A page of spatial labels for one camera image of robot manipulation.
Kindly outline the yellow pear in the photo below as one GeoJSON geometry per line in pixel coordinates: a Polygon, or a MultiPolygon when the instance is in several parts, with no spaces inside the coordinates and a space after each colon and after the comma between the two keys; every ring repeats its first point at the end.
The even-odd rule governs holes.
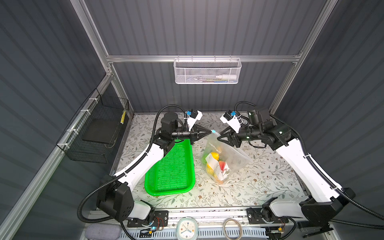
{"type": "Polygon", "coordinates": [[[211,156],[213,159],[219,161],[220,157],[219,157],[219,154],[218,153],[215,153],[215,152],[211,152],[211,156]]]}

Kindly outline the clear zip top bag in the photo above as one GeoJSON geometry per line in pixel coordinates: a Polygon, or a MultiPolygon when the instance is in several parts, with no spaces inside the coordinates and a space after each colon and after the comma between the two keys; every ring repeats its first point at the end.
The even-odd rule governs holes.
{"type": "Polygon", "coordinates": [[[231,147],[225,143],[219,142],[217,137],[219,133],[212,131],[208,136],[207,144],[201,158],[201,163],[206,170],[206,165],[209,165],[214,170],[214,175],[209,177],[213,179],[217,184],[226,183],[230,176],[244,168],[246,165],[251,164],[251,158],[241,149],[231,147]],[[211,152],[219,154],[219,161],[227,163],[227,169],[222,172],[220,170],[219,161],[215,160],[211,156],[211,152]]]}

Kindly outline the red apple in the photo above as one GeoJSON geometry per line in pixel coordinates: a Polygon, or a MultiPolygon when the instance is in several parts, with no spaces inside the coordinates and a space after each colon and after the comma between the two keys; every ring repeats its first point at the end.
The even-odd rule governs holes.
{"type": "Polygon", "coordinates": [[[222,172],[224,172],[227,169],[227,167],[228,167],[227,163],[224,162],[224,161],[219,161],[219,166],[220,166],[220,170],[222,172]]]}

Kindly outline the small yellow lemon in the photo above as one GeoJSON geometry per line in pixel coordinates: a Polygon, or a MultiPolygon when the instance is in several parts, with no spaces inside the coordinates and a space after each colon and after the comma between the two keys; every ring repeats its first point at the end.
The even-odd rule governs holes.
{"type": "Polygon", "coordinates": [[[206,171],[209,175],[214,175],[214,170],[209,165],[206,165],[206,171]]]}

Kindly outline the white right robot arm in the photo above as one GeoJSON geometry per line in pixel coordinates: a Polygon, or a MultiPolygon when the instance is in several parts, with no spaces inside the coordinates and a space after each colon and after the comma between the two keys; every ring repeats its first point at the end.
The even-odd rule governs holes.
{"type": "Polygon", "coordinates": [[[252,103],[249,105],[253,109],[247,111],[247,116],[240,114],[237,109],[228,110],[221,115],[220,120],[228,127],[220,132],[218,141],[236,148],[240,148],[243,142],[261,141],[291,166],[308,193],[302,198],[283,200],[272,197],[266,201],[261,209],[266,223],[273,223],[277,218],[291,221],[298,218],[321,228],[334,222],[383,230],[382,225],[337,220],[335,217],[347,204],[352,204],[380,220],[384,216],[354,201],[354,191],[343,188],[322,169],[308,152],[303,137],[297,130],[271,114],[267,108],[252,103]]]}

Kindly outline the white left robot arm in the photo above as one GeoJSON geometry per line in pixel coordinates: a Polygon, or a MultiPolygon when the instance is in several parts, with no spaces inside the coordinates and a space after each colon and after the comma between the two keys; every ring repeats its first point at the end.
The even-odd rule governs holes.
{"type": "Polygon", "coordinates": [[[104,176],[100,186],[82,199],[77,209],[77,217],[81,222],[96,224],[115,220],[123,223],[128,219],[138,219],[146,223],[153,221],[155,208],[145,201],[135,201],[133,198],[132,191],[139,180],[171,151],[176,141],[189,140],[193,144],[212,133],[197,124],[203,116],[201,111],[186,111],[178,105],[174,107],[183,112],[183,118],[179,119],[174,112],[165,113],[161,117],[165,107],[157,112],[145,150],[121,171],[112,176],[104,176]],[[106,213],[107,217],[89,219],[83,215],[85,203],[94,195],[97,196],[97,208],[106,213]]]}

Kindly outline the green plastic tray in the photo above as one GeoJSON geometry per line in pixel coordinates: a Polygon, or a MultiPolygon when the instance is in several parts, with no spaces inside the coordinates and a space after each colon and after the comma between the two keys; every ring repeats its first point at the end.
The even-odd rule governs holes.
{"type": "Polygon", "coordinates": [[[187,193],[195,183],[194,156],[189,140],[175,143],[145,175],[145,190],[155,197],[187,193]]]}

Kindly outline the yellow tag on basket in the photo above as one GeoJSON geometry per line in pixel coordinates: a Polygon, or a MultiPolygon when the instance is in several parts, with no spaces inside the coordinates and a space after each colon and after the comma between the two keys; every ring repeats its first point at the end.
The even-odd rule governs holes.
{"type": "Polygon", "coordinates": [[[121,120],[120,120],[120,124],[124,124],[124,122],[125,122],[125,117],[126,117],[126,110],[124,110],[123,111],[123,113],[122,113],[122,116],[121,116],[121,120]]]}

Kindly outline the white desk clock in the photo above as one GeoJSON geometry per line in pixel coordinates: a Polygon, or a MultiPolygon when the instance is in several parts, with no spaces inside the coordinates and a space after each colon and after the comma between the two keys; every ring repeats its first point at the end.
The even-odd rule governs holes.
{"type": "Polygon", "coordinates": [[[195,219],[185,217],[179,220],[176,228],[176,237],[178,240],[197,240],[198,236],[199,225],[195,219]]]}

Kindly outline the grey cloth pouch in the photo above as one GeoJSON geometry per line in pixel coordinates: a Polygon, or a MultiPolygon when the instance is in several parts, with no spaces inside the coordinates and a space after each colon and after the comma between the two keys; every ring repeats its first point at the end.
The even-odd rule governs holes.
{"type": "Polygon", "coordinates": [[[117,240],[122,233],[121,227],[108,224],[92,224],[85,232],[88,240],[117,240]]]}

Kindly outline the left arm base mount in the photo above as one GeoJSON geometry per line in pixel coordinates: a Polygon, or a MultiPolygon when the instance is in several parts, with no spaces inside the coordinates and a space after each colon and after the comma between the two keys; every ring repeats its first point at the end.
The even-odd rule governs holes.
{"type": "Polygon", "coordinates": [[[168,225],[169,211],[154,210],[146,219],[128,218],[128,228],[140,227],[166,227],[168,225]]]}

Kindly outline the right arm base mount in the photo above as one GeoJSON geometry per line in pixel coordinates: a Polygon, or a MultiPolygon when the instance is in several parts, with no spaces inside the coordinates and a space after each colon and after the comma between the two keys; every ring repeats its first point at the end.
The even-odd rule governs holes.
{"type": "Polygon", "coordinates": [[[246,215],[250,224],[287,224],[286,217],[276,217],[270,210],[261,206],[246,209],[246,215]]]}

